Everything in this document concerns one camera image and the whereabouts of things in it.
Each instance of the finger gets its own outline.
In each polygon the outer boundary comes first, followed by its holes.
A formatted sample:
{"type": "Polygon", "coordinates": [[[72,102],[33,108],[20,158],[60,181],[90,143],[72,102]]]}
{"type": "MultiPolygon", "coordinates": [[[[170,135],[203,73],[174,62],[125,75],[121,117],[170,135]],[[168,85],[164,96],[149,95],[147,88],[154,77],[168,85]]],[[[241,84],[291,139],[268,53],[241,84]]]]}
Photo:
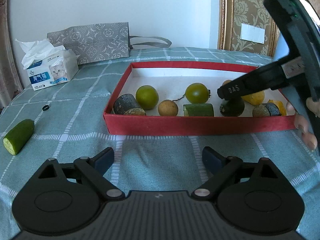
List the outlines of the finger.
{"type": "Polygon", "coordinates": [[[309,123],[308,121],[303,117],[303,115],[295,114],[294,118],[294,126],[299,129],[302,133],[308,132],[309,123]]]}
{"type": "Polygon", "coordinates": [[[314,102],[312,98],[307,98],[306,100],[307,107],[316,114],[316,116],[320,116],[320,103],[314,102]]]}
{"type": "Polygon", "coordinates": [[[317,138],[312,133],[307,132],[305,134],[302,134],[302,139],[310,150],[315,150],[318,146],[317,138]]]}
{"type": "Polygon", "coordinates": [[[289,111],[289,112],[294,111],[294,107],[293,107],[293,105],[291,105],[290,102],[287,103],[286,108],[287,108],[287,111],[289,111]]]}

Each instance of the screw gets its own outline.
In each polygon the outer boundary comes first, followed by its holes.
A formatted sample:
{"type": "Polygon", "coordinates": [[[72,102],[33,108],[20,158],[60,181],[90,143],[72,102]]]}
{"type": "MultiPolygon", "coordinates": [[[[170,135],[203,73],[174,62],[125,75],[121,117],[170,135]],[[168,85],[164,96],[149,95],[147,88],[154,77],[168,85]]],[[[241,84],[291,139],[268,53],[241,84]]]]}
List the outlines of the screw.
{"type": "Polygon", "coordinates": [[[198,188],[195,190],[195,195],[198,197],[207,197],[210,195],[210,191],[206,188],[198,188]]]}
{"type": "Polygon", "coordinates": [[[116,189],[116,188],[109,189],[107,191],[107,196],[109,196],[109,197],[120,197],[121,195],[122,195],[122,191],[119,189],[116,189]]]}

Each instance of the green lime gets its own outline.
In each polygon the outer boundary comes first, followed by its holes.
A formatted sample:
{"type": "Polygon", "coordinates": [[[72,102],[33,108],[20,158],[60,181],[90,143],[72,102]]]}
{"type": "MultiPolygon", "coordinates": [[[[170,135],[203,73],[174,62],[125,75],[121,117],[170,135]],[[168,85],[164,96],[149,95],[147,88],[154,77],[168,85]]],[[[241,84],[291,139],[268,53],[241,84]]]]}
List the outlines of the green lime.
{"type": "Polygon", "coordinates": [[[143,110],[150,110],[157,105],[159,101],[159,95],[155,88],[145,85],[138,88],[136,92],[136,100],[143,110]]]}
{"type": "Polygon", "coordinates": [[[193,83],[187,87],[185,95],[192,104],[204,104],[210,97],[210,90],[204,84],[193,83]]]}

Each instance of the tissue box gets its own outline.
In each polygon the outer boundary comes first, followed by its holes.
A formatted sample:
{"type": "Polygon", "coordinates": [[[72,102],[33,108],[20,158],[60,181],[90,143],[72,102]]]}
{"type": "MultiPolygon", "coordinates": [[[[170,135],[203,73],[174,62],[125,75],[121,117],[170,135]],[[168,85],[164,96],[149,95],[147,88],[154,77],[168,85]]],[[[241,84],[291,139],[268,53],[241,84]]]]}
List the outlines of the tissue box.
{"type": "Polygon", "coordinates": [[[71,49],[62,50],[27,68],[34,91],[69,82],[78,70],[76,54],[71,49]]]}

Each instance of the zucchini piece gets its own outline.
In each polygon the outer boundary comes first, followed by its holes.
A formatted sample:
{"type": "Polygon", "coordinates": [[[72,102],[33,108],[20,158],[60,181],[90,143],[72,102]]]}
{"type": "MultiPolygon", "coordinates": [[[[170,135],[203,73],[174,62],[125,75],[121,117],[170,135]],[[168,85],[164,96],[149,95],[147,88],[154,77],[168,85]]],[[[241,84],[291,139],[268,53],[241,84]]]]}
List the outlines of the zucchini piece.
{"type": "Polygon", "coordinates": [[[3,145],[12,155],[17,155],[33,135],[35,122],[25,119],[13,127],[3,138],[3,145]]]}
{"type": "Polygon", "coordinates": [[[212,104],[183,105],[184,116],[214,116],[212,104]]]}

